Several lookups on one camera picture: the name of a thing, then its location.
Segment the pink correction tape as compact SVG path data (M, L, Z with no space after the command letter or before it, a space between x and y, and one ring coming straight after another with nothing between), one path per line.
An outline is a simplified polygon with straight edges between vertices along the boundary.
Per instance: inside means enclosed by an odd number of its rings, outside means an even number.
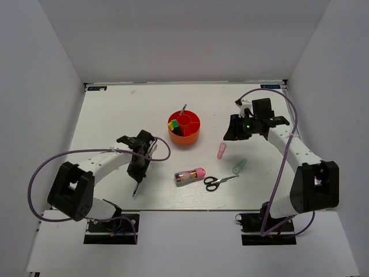
M217 159L222 159L223 158L226 147L227 147L227 144L225 142L220 143L219 150L217 152Z

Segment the green pen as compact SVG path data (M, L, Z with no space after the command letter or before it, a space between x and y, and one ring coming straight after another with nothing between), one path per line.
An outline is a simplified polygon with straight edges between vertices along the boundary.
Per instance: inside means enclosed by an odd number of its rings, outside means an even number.
M140 183L137 182L136 183L136 186L135 186L135 188L133 190L133 193L132 193L132 198L135 198L136 197L136 194L137 194L137 190L138 190L139 185L140 185Z

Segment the green correction tape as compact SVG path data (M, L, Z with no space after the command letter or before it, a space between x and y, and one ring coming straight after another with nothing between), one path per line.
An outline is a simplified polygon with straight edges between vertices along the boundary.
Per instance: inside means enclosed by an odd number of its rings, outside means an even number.
M233 169L232 172L235 175L239 175L240 172L244 169L245 165L247 164L247 160L246 159L242 159Z

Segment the blue pen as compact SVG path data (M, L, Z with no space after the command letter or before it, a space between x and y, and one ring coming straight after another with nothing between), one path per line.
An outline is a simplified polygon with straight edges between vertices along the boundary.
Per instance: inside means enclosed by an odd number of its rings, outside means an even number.
M180 111L180 113L179 113L179 116L181 116L181 115L184 113L184 111L185 111L186 107L187 107L187 104L185 104L185 105L183 106L183 108L181 109L181 111Z

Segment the green black highlighter marker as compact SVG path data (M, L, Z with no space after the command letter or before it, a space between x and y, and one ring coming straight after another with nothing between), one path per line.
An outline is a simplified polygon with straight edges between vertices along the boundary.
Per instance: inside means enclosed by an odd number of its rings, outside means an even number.
M168 128L169 130L177 135L177 136L182 136L182 131L179 127L179 124L178 124L178 121L176 119L173 119L171 120L169 123L168 123Z

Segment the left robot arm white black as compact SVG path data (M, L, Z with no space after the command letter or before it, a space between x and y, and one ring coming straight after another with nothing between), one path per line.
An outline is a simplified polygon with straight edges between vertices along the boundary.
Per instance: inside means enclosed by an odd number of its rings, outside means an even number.
M107 151L93 158L72 164L64 162L55 177L47 202L75 221L84 218L102 221L109 230L122 223L122 210L114 203L95 198L94 189L104 177L123 165L128 176L140 184L146 177L156 139L142 130L135 137L122 136Z

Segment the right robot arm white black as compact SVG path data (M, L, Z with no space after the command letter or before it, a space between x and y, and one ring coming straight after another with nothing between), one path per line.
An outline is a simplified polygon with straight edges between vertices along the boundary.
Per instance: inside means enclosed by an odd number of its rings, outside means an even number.
M295 174L290 185L278 186L283 195L262 205L261 231L271 232L298 214L338 206L340 170L337 163L324 161L294 136L289 121L275 115L269 98L235 103L240 111L230 116L223 139L240 141L258 134L278 149L284 164Z

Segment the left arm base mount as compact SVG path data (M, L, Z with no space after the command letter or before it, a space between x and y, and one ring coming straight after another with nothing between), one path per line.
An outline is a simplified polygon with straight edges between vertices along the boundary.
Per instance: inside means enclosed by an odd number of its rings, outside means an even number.
M114 223L87 222L84 244L86 245L135 245L138 238L140 214L123 214L126 219Z

